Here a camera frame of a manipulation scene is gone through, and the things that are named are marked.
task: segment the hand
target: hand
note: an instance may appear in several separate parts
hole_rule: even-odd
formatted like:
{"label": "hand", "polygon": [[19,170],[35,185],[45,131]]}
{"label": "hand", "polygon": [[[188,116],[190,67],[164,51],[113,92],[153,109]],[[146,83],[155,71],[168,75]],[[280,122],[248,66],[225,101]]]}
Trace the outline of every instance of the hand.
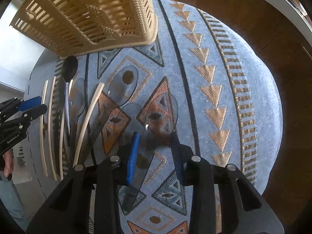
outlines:
{"label": "hand", "polygon": [[3,174],[4,176],[8,177],[13,172],[14,169],[12,150],[8,150],[6,153],[4,153],[3,159],[5,162]]}

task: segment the screw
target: screw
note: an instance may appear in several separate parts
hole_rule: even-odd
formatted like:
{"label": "screw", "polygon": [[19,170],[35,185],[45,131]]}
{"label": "screw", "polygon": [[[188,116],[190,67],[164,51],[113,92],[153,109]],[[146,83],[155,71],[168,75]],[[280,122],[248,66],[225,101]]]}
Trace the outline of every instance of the screw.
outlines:
{"label": "screw", "polygon": [[199,162],[201,160],[201,158],[199,156],[196,156],[196,155],[192,156],[191,159],[192,159],[193,162]]}
{"label": "screw", "polygon": [[110,161],[111,161],[111,162],[118,162],[119,159],[120,159],[120,157],[117,156],[117,155],[113,155],[113,156],[110,157]]}
{"label": "screw", "polygon": [[76,172],[80,172],[80,171],[83,170],[83,165],[82,164],[77,164],[77,165],[75,165],[74,169],[75,169]]}
{"label": "screw", "polygon": [[236,170],[236,166],[233,165],[233,164],[228,164],[228,165],[227,165],[227,168],[228,168],[230,171],[235,171],[235,170]]}

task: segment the round table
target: round table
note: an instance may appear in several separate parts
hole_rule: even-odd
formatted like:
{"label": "round table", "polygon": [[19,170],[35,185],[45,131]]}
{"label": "round table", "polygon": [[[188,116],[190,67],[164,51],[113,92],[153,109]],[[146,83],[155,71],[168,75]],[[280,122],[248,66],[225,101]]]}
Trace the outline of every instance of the round table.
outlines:
{"label": "round table", "polygon": [[[125,66],[135,66],[138,84],[128,103],[140,105],[145,112],[155,96],[172,94],[178,105],[176,131],[180,143],[190,146],[196,155],[211,164],[223,167],[235,164],[259,193],[263,193],[282,135],[280,97],[271,73],[238,34],[208,13],[170,0],[153,0],[153,5],[159,24],[153,44],[78,57],[74,81],[85,79],[88,103],[98,83],[105,83],[90,119],[91,129],[109,104],[105,92],[113,77]],[[62,64],[56,55],[45,50],[32,72],[24,99],[41,96],[48,80],[45,100],[48,105],[53,77],[57,77],[56,82],[61,78]],[[62,94],[54,91],[52,122]],[[41,161],[39,119],[32,122],[23,141],[26,165],[43,198],[60,182],[59,177],[58,181],[53,179],[49,160],[47,115],[44,115],[43,133],[48,177],[44,175]],[[78,131],[84,118],[85,112],[79,118]],[[124,115],[119,122],[126,130],[129,117]],[[97,163],[117,150],[116,142],[122,133],[114,133],[113,128],[114,119],[109,119],[94,144]],[[85,164],[91,164],[90,157]],[[64,163],[64,173],[68,168]],[[122,196],[123,189],[120,189],[120,199]],[[177,180],[170,148],[158,148],[133,210],[120,209],[122,229],[125,234],[186,233],[191,198],[192,187],[183,187]],[[218,196],[216,213],[219,232]]]}

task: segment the wooden floor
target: wooden floor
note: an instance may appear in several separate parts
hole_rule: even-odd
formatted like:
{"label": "wooden floor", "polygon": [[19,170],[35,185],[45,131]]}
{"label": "wooden floor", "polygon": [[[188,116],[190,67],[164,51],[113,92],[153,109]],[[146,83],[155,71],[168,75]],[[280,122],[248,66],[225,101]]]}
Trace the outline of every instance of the wooden floor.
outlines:
{"label": "wooden floor", "polygon": [[264,0],[176,0],[215,16],[253,48],[277,83],[283,108],[283,140],[263,196],[285,227],[312,192],[312,48],[278,10]]}

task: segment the beige plastic basket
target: beige plastic basket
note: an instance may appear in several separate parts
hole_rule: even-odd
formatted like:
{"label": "beige plastic basket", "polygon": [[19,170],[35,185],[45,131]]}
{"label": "beige plastic basket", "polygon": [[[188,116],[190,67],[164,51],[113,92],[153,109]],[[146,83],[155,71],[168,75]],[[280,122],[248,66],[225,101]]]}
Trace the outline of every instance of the beige plastic basket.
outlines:
{"label": "beige plastic basket", "polygon": [[149,45],[158,22],[152,0],[25,0],[11,26],[66,58]]}

